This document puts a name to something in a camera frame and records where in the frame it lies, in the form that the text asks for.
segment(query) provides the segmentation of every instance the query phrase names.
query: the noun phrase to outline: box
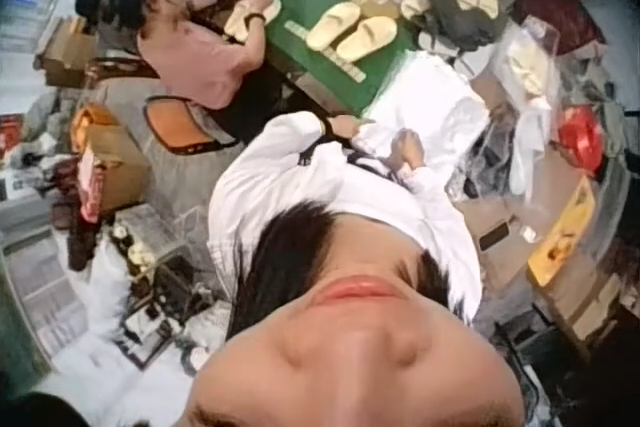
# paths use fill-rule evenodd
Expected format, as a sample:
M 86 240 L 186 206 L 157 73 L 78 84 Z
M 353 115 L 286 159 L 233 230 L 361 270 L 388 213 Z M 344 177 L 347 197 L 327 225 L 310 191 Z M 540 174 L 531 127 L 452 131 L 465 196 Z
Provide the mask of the box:
M 615 274 L 600 271 L 593 259 L 577 251 L 549 284 L 537 290 L 556 323 L 588 357 L 584 342 L 604 326 L 620 288 Z
M 36 55 L 34 68 L 44 69 L 47 85 L 81 88 L 84 69 L 96 57 L 96 38 L 83 34 L 81 18 L 60 18 L 44 49 Z
M 122 126 L 91 125 L 78 168 L 82 214 L 97 222 L 101 214 L 138 203 L 151 166 Z
M 585 182 L 588 185 L 580 171 L 571 167 L 560 153 L 549 149 L 535 165 L 530 204 L 516 197 L 485 197 L 456 204 L 478 247 L 487 288 L 499 292 L 527 268 L 530 257 L 539 252 L 540 245 L 546 245 L 545 239 Z M 593 200 L 590 188 L 588 192 Z M 480 240 L 504 224 L 509 227 L 508 235 L 482 252 Z M 581 229 L 576 233 L 577 240 L 583 232 Z

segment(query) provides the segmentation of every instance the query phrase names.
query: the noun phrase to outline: hand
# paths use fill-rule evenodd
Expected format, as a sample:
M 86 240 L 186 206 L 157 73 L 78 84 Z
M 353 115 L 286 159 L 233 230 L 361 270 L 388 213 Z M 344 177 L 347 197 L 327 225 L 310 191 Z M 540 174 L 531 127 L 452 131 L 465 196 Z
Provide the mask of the hand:
M 273 3 L 273 0 L 243 0 L 242 2 L 249 6 L 251 12 L 261 14 Z
M 400 158 L 412 170 L 424 167 L 424 148 L 418 134 L 409 129 L 401 130 L 393 139 L 391 158 Z
M 351 140 L 360 132 L 360 126 L 367 124 L 369 120 L 360 120 L 353 115 L 338 115 L 327 119 L 331 124 L 333 133 L 341 139 Z

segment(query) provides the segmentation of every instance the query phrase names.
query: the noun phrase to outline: wristwatch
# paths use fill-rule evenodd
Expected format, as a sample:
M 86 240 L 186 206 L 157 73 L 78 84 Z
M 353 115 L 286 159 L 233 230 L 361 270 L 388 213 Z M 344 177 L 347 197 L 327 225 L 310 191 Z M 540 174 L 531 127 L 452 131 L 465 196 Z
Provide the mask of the wristwatch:
M 267 23 L 267 19 L 264 15 L 258 12 L 252 12 L 244 18 L 244 26 L 247 28 L 247 30 L 249 30 L 249 25 L 251 24 L 251 21 L 253 19 L 262 19 L 262 22 L 264 22 L 265 24 Z

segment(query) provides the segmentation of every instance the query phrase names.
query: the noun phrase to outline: ear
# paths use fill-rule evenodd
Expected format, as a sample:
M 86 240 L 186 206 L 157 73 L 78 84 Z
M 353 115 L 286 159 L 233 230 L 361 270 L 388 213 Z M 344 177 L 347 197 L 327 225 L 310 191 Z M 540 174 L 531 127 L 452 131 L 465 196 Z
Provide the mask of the ear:
M 143 5 L 143 10 L 145 14 L 153 14 L 158 12 L 158 2 L 160 0 L 146 0 Z

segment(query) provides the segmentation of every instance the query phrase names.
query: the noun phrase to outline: white shirt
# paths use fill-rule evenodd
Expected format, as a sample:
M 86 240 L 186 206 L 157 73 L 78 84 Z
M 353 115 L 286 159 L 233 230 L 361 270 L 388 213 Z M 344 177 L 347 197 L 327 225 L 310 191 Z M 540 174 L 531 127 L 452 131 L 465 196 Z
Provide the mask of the white shirt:
M 449 201 L 429 167 L 403 180 L 407 187 L 347 163 L 337 142 L 316 148 L 310 165 L 299 154 L 322 135 L 310 112 L 280 116 L 267 124 L 222 175 L 209 207 L 208 247 L 228 294 L 235 288 L 235 242 L 248 252 L 276 215 L 304 201 L 326 204 L 331 212 L 384 222 L 429 251 L 448 272 L 450 304 L 463 302 L 470 321 L 482 297 L 480 266 L 462 214 Z

